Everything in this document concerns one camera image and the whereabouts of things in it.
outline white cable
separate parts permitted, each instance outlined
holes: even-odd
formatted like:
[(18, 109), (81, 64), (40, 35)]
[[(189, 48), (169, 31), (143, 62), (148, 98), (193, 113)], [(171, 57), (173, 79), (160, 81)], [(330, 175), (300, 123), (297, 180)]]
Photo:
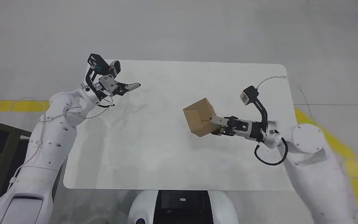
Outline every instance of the white cable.
[[(32, 100), (36, 100), (36, 101), (40, 102), (40, 104), (43, 106), (44, 111), (46, 112), (45, 105), (44, 105), (44, 103), (43, 103), (42, 101), (40, 101), (40, 100), (38, 100), (38, 99), (35, 99), (35, 98), (32, 98), (32, 97), (24, 97), (24, 98), (21, 98), (21, 99), (19, 99), (19, 100), (16, 100), (16, 101), (11, 105), (11, 107), (10, 107), (10, 114), (11, 114), (11, 116), (12, 116), (13, 118), (15, 118), (15, 115), (13, 114), (13, 111), (12, 111), (13, 107), (14, 107), (15, 104), (17, 104), (19, 101), (22, 101), (22, 100), (24, 100), (24, 99), (32, 99)], [(27, 122), (27, 123), (45, 122), (44, 120), (39, 120), (39, 121), (36, 121), (36, 122), (29, 121), (29, 120), (20, 120), (20, 121), (21, 121), (21, 122)]]
[(258, 90), (258, 88), (259, 88), (259, 86), (260, 86), (261, 84), (263, 84), (265, 81), (270, 80), (270, 79), (272, 79), (272, 78), (282, 78), (282, 79), (285, 80), (285, 79), (286, 79), (286, 76), (272, 76), (272, 77), (270, 77), (270, 78), (267, 78), (267, 79), (263, 80), (262, 82), (260, 82), (260, 84), (257, 85), (256, 89)]
[[(11, 105), (11, 108), (10, 108), (10, 113), (11, 113), (11, 115), (13, 115), (13, 113), (12, 113), (12, 108), (13, 108), (13, 106), (14, 106), (17, 102), (19, 102), (19, 101), (21, 101), (21, 100), (24, 100), (24, 99), (37, 100), (37, 99), (32, 98), (32, 97), (24, 97), (24, 98), (21, 98), (21, 99), (19, 99), (19, 100), (16, 100), (16, 101)], [(40, 136), (40, 139), (38, 140), (38, 141), (40, 141), (40, 142), (39, 142), (39, 144), (37, 145), (37, 149), (36, 149), (35, 153), (34, 153), (27, 161), (25, 161), (21, 166), (19, 166), (19, 167), (16, 169), (16, 171), (15, 171), (13, 177), (10, 179), (10, 183), (9, 183), (9, 186), (7, 187), (7, 191), (9, 191), (9, 189), (10, 189), (11, 186), (12, 186), (12, 184), (15, 182), (17, 172), (19, 172), (19, 170), (20, 170), (22, 167), (24, 167), (28, 162), (30, 162), (30, 160), (32, 160), (32, 158), (35, 157), (35, 155), (37, 154), (37, 152), (38, 152), (39, 149), (40, 149), (40, 146), (41, 146), (42, 143), (43, 143), (43, 136), (44, 136), (44, 130), (45, 130), (45, 119), (46, 119), (46, 108), (45, 108), (45, 105), (44, 105), (44, 103), (43, 103), (42, 101), (40, 101), (40, 100), (37, 100), (37, 101), (41, 103), (41, 105), (43, 106), (43, 110), (44, 110), (44, 120), (42, 120), (42, 121), (39, 120), (39, 121), (38, 121), (38, 122), (43, 122), (43, 128), (42, 128), (42, 130), (41, 130), (41, 136)]]
[[(109, 102), (110, 104), (111, 104), (111, 106), (113, 105), (113, 98), (111, 97), (111, 96), (109, 96), (110, 98), (111, 98), (111, 101), (109, 102), (108, 100), (106, 100), (106, 99), (104, 99), (105, 101), (107, 101), (107, 102)], [(86, 119), (91, 119), (91, 118), (95, 118), (95, 117), (97, 117), (97, 116), (100, 116), (101, 114), (103, 114), (106, 110), (108, 110), (109, 109), (109, 107), (108, 108), (106, 108), (105, 110), (103, 110), (102, 112), (100, 112), (99, 114), (97, 114), (96, 116), (91, 116), (91, 117), (89, 117), (89, 118), (86, 118)]]
[[(106, 100), (106, 99), (104, 99), (104, 100), (107, 101), (107, 102), (109, 102), (111, 105), (113, 105), (113, 98), (112, 98), (111, 96), (110, 96), (110, 98), (111, 98), (111, 101), (108, 101), (108, 100)], [(35, 155), (36, 155), (36, 154), (38, 153), (38, 151), (40, 150), (40, 146), (41, 146), (42, 143), (43, 143), (43, 135), (44, 135), (45, 123), (46, 123), (46, 108), (45, 108), (45, 105), (44, 105), (44, 103), (43, 103), (42, 101), (40, 101), (40, 100), (38, 100), (38, 99), (35, 99), (35, 98), (32, 98), (32, 97), (24, 97), (24, 98), (21, 98), (21, 99), (19, 99), (19, 100), (16, 100), (16, 101), (11, 105), (11, 107), (10, 107), (10, 113), (11, 113), (11, 115), (13, 116), (13, 118), (15, 118), (15, 116), (14, 116), (14, 114), (13, 114), (13, 112), (12, 112), (12, 109), (13, 109), (13, 107), (14, 107), (15, 104), (17, 104), (19, 101), (24, 100), (24, 99), (32, 99), (32, 100), (36, 100), (36, 101), (38, 101), (38, 102), (41, 103), (41, 105), (43, 106), (43, 111), (44, 111), (44, 120), (38, 120), (38, 121), (36, 121), (36, 122), (28, 121), (28, 120), (21, 120), (21, 122), (27, 122), (27, 123), (38, 123), (38, 122), (42, 122), (42, 123), (43, 123), (43, 128), (42, 128), (42, 130), (41, 130), (40, 139), (38, 140), (38, 141), (40, 141), (40, 142), (39, 142), (39, 145), (38, 145), (38, 147), (37, 147), (35, 153), (34, 153), (28, 160), (26, 160), (21, 166), (19, 166), (19, 167), (16, 169), (16, 171), (15, 171), (13, 177), (10, 179), (10, 183), (9, 183), (8, 188), (7, 188), (7, 191), (9, 191), (9, 189), (11, 188), (11, 186), (13, 185), (13, 183), (15, 182), (15, 180), (16, 180), (16, 175), (17, 175), (17, 173), (19, 172), (19, 170), (20, 170), (21, 168), (23, 168), (28, 162), (30, 162), (30, 161), (35, 157)], [(100, 116), (101, 114), (103, 114), (103, 113), (104, 113), (106, 110), (108, 110), (108, 109), (109, 109), (109, 108), (106, 108), (105, 110), (103, 110), (103, 111), (100, 112), (99, 114), (97, 114), (97, 115), (95, 115), (95, 116), (92, 116), (92, 117), (89, 117), (89, 118), (85, 118), (84, 116), (82, 116), (81, 114), (78, 114), (78, 113), (67, 112), (67, 113), (60, 114), (60, 115), (57, 115), (57, 116), (53, 117), (52, 120), (55, 119), (55, 118), (58, 118), (58, 117), (60, 117), (60, 116), (68, 115), (68, 114), (76, 114), (76, 115), (82, 117), (83, 119), (91, 119), (91, 118), (95, 118), (95, 117), (97, 117), (97, 116)]]

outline cable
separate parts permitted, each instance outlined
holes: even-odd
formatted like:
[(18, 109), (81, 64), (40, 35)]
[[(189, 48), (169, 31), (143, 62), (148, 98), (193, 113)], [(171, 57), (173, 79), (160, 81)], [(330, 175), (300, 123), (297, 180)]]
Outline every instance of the cable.
[(96, 116), (91, 116), (89, 118), (86, 118), (86, 119), (91, 119), (91, 118), (95, 118), (97, 116), (100, 116), (101, 114), (103, 114), (106, 110), (108, 110), (111, 106), (114, 106), (113, 104), (113, 98), (110, 96), (111, 98), (111, 101), (109, 102), (108, 100), (104, 99), (105, 101), (109, 102), (111, 105), (109, 105), (109, 107), (107, 107), (105, 110), (103, 110), (102, 112), (100, 112), (99, 114), (97, 114)]
[(285, 161), (285, 159), (286, 159), (286, 157), (287, 157), (287, 153), (289, 152), (289, 147), (288, 147), (288, 145), (287, 145), (286, 140), (285, 140), (284, 138), (281, 138), (281, 140), (282, 140), (282, 142), (283, 142), (284, 145), (285, 145), (285, 153), (284, 153), (284, 156), (282, 157), (282, 159), (281, 159), (279, 162), (270, 163), (270, 162), (266, 162), (266, 161), (262, 160), (262, 158), (260, 158), (260, 157), (258, 156), (258, 154), (257, 154), (257, 150), (258, 150), (258, 148), (260, 147), (259, 144), (256, 146), (256, 148), (255, 148), (255, 150), (254, 150), (253, 153), (255, 154), (256, 158), (257, 158), (258, 160), (260, 160), (260, 162), (262, 162), (262, 163), (264, 163), (264, 164), (266, 164), (266, 165), (269, 165), (269, 166), (277, 166), (277, 165), (281, 164), (283, 161)]
[[(19, 99), (19, 100), (16, 100), (16, 101), (11, 105), (11, 108), (10, 108), (10, 113), (11, 113), (12, 116), (13, 116), (13, 113), (12, 113), (12, 108), (13, 108), (13, 106), (14, 106), (17, 102), (19, 102), (19, 101), (21, 101), (21, 100), (24, 100), (24, 99), (37, 100), (37, 99), (32, 98), (32, 97), (24, 97), (24, 98), (21, 98), (21, 99)], [(16, 176), (17, 176), (17, 173), (19, 172), (19, 170), (20, 170), (21, 168), (23, 168), (28, 162), (30, 162), (30, 160), (32, 160), (32, 158), (35, 157), (35, 155), (37, 154), (37, 152), (40, 150), (40, 146), (41, 146), (42, 143), (43, 143), (43, 136), (44, 136), (44, 131), (45, 131), (45, 122), (46, 122), (46, 121), (45, 121), (45, 119), (46, 119), (46, 108), (45, 108), (45, 105), (44, 105), (44, 103), (43, 103), (42, 101), (40, 101), (40, 100), (37, 100), (37, 101), (42, 104), (43, 109), (44, 109), (44, 120), (42, 120), (42, 121), (39, 120), (39, 121), (38, 121), (38, 122), (43, 122), (43, 128), (41, 129), (41, 136), (40, 136), (40, 139), (38, 140), (38, 141), (40, 141), (40, 142), (39, 142), (39, 144), (37, 145), (37, 149), (36, 149), (35, 153), (34, 153), (27, 161), (25, 161), (21, 166), (19, 166), (19, 167), (16, 169), (16, 171), (15, 171), (13, 177), (10, 179), (9, 186), (7, 187), (7, 191), (9, 191), (9, 189), (10, 189), (11, 186), (12, 186), (12, 184), (15, 182)]]
[(306, 106), (307, 106), (309, 115), (311, 116), (311, 118), (313, 118), (312, 113), (311, 113), (311, 109), (310, 109), (309, 106), (308, 106), (307, 98), (306, 98), (306, 96), (305, 96), (303, 90), (302, 90), (299, 86), (297, 86), (297, 88), (301, 91), (301, 93), (302, 93), (302, 95), (303, 95), (303, 97), (304, 97), (304, 101), (306, 102)]
[[(82, 117), (84, 120), (86, 120), (86, 119), (91, 119), (91, 118), (95, 118), (95, 117), (100, 116), (101, 114), (103, 114), (106, 110), (108, 110), (108, 109), (110, 108), (110, 106), (114, 106), (114, 104), (113, 104), (113, 98), (112, 98), (111, 96), (110, 96), (110, 98), (111, 98), (111, 101), (108, 101), (108, 100), (104, 99), (105, 101), (107, 101), (107, 102), (110, 103), (109, 107), (107, 107), (105, 110), (103, 110), (102, 112), (100, 112), (99, 114), (97, 114), (97, 115), (95, 115), (95, 116), (92, 116), (92, 117), (89, 117), (89, 118), (85, 118), (85, 117), (82, 116), (81, 114), (78, 114), (78, 113), (75, 113), (75, 112), (67, 112), (67, 113), (60, 114), (60, 115), (57, 115), (57, 116), (55, 116), (55, 117), (52, 117), (51, 120), (53, 120), (53, 119), (55, 119), (55, 118), (58, 118), (58, 117), (60, 117), (60, 116), (66, 116), (66, 115), (68, 115), (68, 114), (76, 114), (76, 115)], [(40, 139), (37, 140), (37, 141), (40, 141), (40, 143), (38, 144), (35, 153), (34, 153), (28, 160), (26, 160), (21, 166), (19, 166), (19, 167), (16, 169), (16, 171), (15, 171), (13, 177), (10, 179), (9, 186), (7, 187), (7, 191), (9, 191), (9, 189), (11, 188), (11, 186), (13, 185), (13, 183), (15, 182), (15, 180), (16, 180), (16, 178), (17, 178), (17, 173), (20, 171), (20, 169), (23, 168), (27, 163), (29, 163), (29, 162), (35, 157), (35, 155), (38, 153), (38, 151), (40, 150), (40, 146), (41, 146), (42, 143), (43, 143), (45, 123), (47, 122), (47, 121), (46, 121), (46, 108), (45, 108), (44, 103), (43, 103), (42, 101), (40, 101), (40, 100), (38, 100), (38, 99), (35, 99), (35, 98), (32, 98), (32, 97), (24, 97), (24, 98), (21, 98), (21, 99), (19, 99), (19, 100), (16, 100), (16, 101), (11, 105), (11, 107), (10, 107), (10, 113), (11, 113), (11, 115), (13, 116), (13, 118), (15, 118), (15, 116), (14, 116), (14, 114), (13, 114), (13, 111), (12, 111), (14, 105), (17, 104), (19, 101), (24, 100), (24, 99), (33, 99), (33, 100), (36, 100), (36, 101), (38, 101), (38, 102), (41, 103), (41, 105), (43, 106), (43, 111), (44, 111), (44, 115), (43, 115), (43, 116), (44, 116), (44, 120), (39, 120), (39, 121), (36, 121), (36, 122), (28, 121), (28, 120), (21, 120), (21, 122), (28, 122), (28, 123), (39, 123), (39, 122), (42, 122), (42, 123), (43, 123), (43, 128), (42, 128), (42, 130), (41, 130)]]
[[(32, 100), (36, 100), (38, 102), (40, 102), (40, 104), (43, 106), (43, 109), (44, 109), (44, 114), (46, 114), (46, 109), (45, 109), (45, 105), (42, 101), (38, 100), (38, 99), (35, 99), (35, 98), (32, 98), (32, 97), (24, 97), (24, 98), (21, 98), (19, 100), (16, 100), (10, 107), (10, 114), (13, 118), (15, 118), (15, 115), (13, 114), (13, 107), (15, 106), (15, 104), (17, 104), (19, 101), (22, 101), (24, 99), (32, 99)], [(27, 122), (27, 123), (38, 123), (38, 122), (45, 122), (44, 120), (39, 120), (39, 121), (29, 121), (29, 120), (20, 120), (21, 122)]]
[(259, 86), (260, 86), (261, 84), (263, 84), (265, 81), (270, 80), (270, 79), (272, 79), (272, 78), (282, 78), (282, 79), (286, 79), (286, 76), (272, 76), (272, 77), (270, 77), (270, 78), (267, 78), (267, 79), (263, 80), (262, 82), (260, 82), (260, 84), (257, 85), (256, 89), (258, 90), (258, 88), (259, 88)]

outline white robot body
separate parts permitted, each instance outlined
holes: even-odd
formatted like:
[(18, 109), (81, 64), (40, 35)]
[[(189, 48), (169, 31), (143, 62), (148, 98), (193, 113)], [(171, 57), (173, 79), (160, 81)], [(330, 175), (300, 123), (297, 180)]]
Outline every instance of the white robot body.
[[(0, 198), (1, 224), (48, 223), (53, 209), (52, 188), (61, 165), (73, 147), (77, 136), (76, 126), (105, 97), (122, 96), (140, 86), (139, 83), (125, 84), (114, 80), (120, 72), (118, 61), (109, 66), (99, 55), (91, 54), (88, 62), (91, 65), (86, 75), (88, 86), (82, 85), (82, 88), (73, 92), (54, 95), (50, 99), (49, 110), (36, 125), (30, 137), (25, 163), (19, 167), (17, 177), (11, 179), (8, 192)], [(102, 77), (100, 82), (94, 84), (97, 74)], [(234, 116), (213, 117), (211, 122), (222, 127), (219, 134), (242, 136), (255, 139), (266, 147), (277, 147), (282, 160), (274, 164), (257, 156), (260, 145), (254, 154), (267, 165), (283, 162), (294, 189), (310, 210), (315, 223), (354, 224), (354, 207), (350, 202), (354, 197), (352, 189), (322, 131), (304, 124), (280, 133), (275, 123), (267, 120), (267, 112), (257, 99), (257, 88), (251, 86), (244, 93), (245, 104), (253, 102), (256, 105), (262, 122), (239, 120)], [(81, 106), (76, 97), (82, 98), (85, 105)], [(145, 190), (137, 196), (129, 212), (128, 224), (153, 223), (158, 192)], [(203, 195), (206, 204), (210, 204), (212, 223), (238, 223), (235, 209), (226, 194), (208, 191)], [(176, 200), (167, 201), (173, 202), (176, 207), (181, 206)]]

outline white cable clip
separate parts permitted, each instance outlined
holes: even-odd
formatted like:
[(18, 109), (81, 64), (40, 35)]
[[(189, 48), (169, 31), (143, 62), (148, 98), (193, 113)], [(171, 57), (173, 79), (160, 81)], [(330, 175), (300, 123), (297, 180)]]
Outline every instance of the white cable clip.
[(38, 146), (41, 146), (43, 144), (43, 141), (42, 140), (36, 140), (35, 144), (38, 145)]
[(15, 181), (16, 181), (16, 177), (13, 176), (13, 177), (10, 179), (9, 183), (10, 183), (10, 184), (13, 184), (13, 183), (15, 183)]

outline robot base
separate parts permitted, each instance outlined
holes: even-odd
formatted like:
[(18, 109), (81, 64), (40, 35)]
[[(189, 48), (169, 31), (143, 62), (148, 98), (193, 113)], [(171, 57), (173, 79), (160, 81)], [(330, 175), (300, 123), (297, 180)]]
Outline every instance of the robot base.
[(127, 224), (238, 224), (233, 204), (220, 191), (145, 190), (134, 200)]

